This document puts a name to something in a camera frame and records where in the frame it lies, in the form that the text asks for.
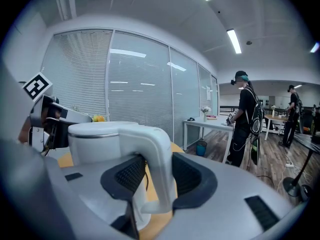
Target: table leg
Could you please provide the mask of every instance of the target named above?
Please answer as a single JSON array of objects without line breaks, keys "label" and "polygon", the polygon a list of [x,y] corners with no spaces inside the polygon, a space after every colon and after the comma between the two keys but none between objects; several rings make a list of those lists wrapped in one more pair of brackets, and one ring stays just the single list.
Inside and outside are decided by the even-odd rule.
[{"label": "table leg", "polygon": [[268,133],[269,133],[269,128],[270,128],[270,122],[271,122],[271,120],[268,119],[268,126],[267,126],[267,128],[266,128],[266,133],[265,133],[265,138],[264,138],[265,141],[266,141],[267,138],[268,138]]},{"label": "table leg", "polygon": [[183,135],[183,150],[187,151],[187,141],[188,141],[188,127],[187,124],[183,123],[184,135]]},{"label": "table leg", "polygon": [[226,143],[226,148],[225,148],[225,152],[224,152],[224,157],[222,160],[222,163],[225,164],[226,160],[227,160],[227,156],[229,153],[229,149],[230,149],[230,145],[231,145],[231,140],[232,140],[232,131],[229,132],[229,136],[228,136],[228,142]]},{"label": "table leg", "polygon": [[300,196],[300,185],[298,184],[298,181],[300,180],[301,178],[301,175],[303,174],[306,166],[307,166],[307,163],[308,161],[310,160],[311,158],[311,155],[313,154],[313,151],[312,150],[309,150],[308,152],[308,156],[304,162],[304,165],[301,169],[301,171],[299,172],[299,174],[293,179],[291,177],[286,177],[284,180],[283,180],[283,187],[285,189],[285,191],[292,197],[296,198],[298,196]]}]

